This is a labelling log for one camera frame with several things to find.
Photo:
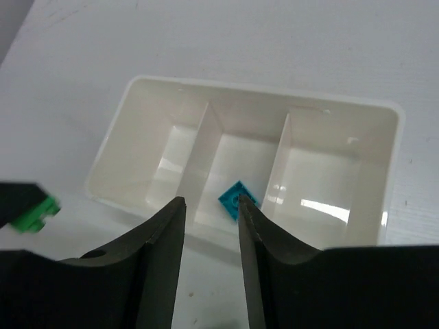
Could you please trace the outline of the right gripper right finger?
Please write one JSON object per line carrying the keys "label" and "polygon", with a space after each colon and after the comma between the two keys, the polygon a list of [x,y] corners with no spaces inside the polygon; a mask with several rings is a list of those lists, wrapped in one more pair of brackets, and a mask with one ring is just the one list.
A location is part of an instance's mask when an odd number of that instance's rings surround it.
{"label": "right gripper right finger", "polygon": [[437,328],[436,245],[319,250],[239,197],[251,328]]}

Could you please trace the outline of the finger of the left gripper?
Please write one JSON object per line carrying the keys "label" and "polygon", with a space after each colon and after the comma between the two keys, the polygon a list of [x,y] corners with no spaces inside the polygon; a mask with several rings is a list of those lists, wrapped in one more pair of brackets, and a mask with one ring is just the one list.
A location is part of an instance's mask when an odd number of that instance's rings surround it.
{"label": "finger of the left gripper", "polygon": [[35,183],[1,181],[1,228],[41,204],[47,196]]}

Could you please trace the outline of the green lego brick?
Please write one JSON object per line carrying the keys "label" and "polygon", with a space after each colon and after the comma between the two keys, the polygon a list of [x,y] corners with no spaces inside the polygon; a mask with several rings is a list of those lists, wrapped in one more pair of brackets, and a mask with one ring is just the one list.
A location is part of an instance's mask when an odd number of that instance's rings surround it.
{"label": "green lego brick", "polygon": [[18,232],[37,233],[45,226],[45,218],[55,216],[61,210],[59,201],[49,196],[38,205],[26,210],[22,215],[10,222]]}

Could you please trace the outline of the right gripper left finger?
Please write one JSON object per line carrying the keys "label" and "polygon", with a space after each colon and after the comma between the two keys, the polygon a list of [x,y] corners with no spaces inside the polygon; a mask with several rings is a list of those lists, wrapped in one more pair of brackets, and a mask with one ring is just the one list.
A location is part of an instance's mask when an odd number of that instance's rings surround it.
{"label": "right gripper left finger", "polygon": [[169,328],[185,238],[186,203],[79,258],[1,253],[2,328]]}

